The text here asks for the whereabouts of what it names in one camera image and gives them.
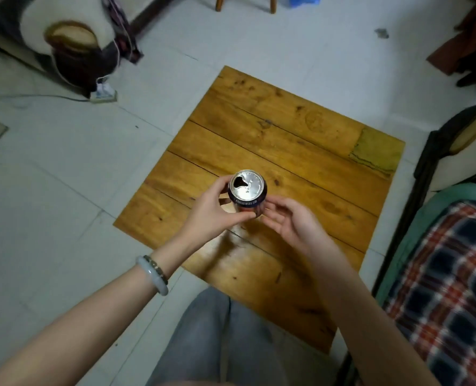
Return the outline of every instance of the can rim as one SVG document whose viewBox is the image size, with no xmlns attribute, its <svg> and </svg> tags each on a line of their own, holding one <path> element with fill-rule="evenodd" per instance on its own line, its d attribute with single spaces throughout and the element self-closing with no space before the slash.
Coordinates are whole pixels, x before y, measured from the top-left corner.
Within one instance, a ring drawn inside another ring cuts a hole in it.
<svg viewBox="0 0 476 386">
<path fill-rule="evenodd" d="M 254 175 L 256 175 L 259 179 L 260 179 L 260 190 L 259 192 L 257 193 L 257 195 L 250 199 L 250 200 L 244 200 L 242 198 L 240 198 L 235 192 L 234 192 L 234 187 L 232 186 L 232 184 L 234 183 L 234 181 L 236 180 L 236 178 L 238 176 L 240 176 L 242 173 L 245 173 L 245 172 L 248 172 L 248 173 L 253 173 Z M 238 171 L 236 172 L 232 177 L 231 179 L 229 180 L 229 184 L 228 184 L 228 190 L 229 192 L 238 200 L 238 201 L 242 201 L 242 202 L 251 202 L 251 201 L 254 201 L 256 199 L 258 199 L 261 194 L 263 193 L 263 191 L 265 190 L 265 179 L 263 179 L 263 176 L 261 176 L 259 173 L 257 173 L 256 171 L 252 170 L 252 169 L 242 169 L 241 171 Z"/>
</svg>

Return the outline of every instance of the stool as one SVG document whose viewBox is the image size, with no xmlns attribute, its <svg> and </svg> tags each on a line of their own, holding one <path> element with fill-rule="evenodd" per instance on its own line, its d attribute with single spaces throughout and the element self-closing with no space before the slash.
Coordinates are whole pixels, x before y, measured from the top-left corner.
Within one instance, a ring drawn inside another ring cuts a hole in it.
<svg viewBox="0 0 476 386">
<path fill-rule="evenodd" d="M 215 11 L 222 10 L 223 0 L 216 0 Z M 277 10 L 277 0 L 270 0 L 270 13 L 274 14 Z"/>
</svg>

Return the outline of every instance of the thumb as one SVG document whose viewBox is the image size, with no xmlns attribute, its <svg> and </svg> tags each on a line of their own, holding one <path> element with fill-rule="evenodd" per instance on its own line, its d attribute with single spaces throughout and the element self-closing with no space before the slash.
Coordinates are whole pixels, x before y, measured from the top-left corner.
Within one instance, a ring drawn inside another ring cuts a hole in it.
<svg viewBox="0 0 476 386">
<path fill-rule="evenodd" d="M 228 213 L 227 215 L 229 227 L 256 218 L 254 211 L 241 211 L 239 213 Z"/>
</svg>

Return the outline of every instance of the square wooden table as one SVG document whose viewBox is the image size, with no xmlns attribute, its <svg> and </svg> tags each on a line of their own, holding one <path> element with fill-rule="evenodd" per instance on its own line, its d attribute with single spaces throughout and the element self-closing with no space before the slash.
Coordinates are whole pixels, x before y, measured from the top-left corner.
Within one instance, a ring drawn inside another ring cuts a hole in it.
<svg viewBox="0 0 476 386">
<path fill-rule="evenodd" d="M 389 135 L 224 67 L 114 225 L 158 248 L 218 176 L 254 169 L 269 193 L 311 207 L 359 270 L 403 147 Z M 303 259 L 258 220 L 224 232 L 183 267 L 329 351 L 336 325 Z"/>
</svg>

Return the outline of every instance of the blue object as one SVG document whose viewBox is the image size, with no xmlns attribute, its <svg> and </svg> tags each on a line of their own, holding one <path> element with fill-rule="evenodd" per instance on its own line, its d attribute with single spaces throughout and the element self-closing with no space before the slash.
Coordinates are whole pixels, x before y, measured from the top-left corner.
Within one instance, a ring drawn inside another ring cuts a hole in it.
<svg viewBox="0 0 476 386">
<path fill-rule="evenodd" d="M 290 0 L 290 6 L 292 8 L 302 4 L 320 4 L 320 0 Z"/>
</svg>

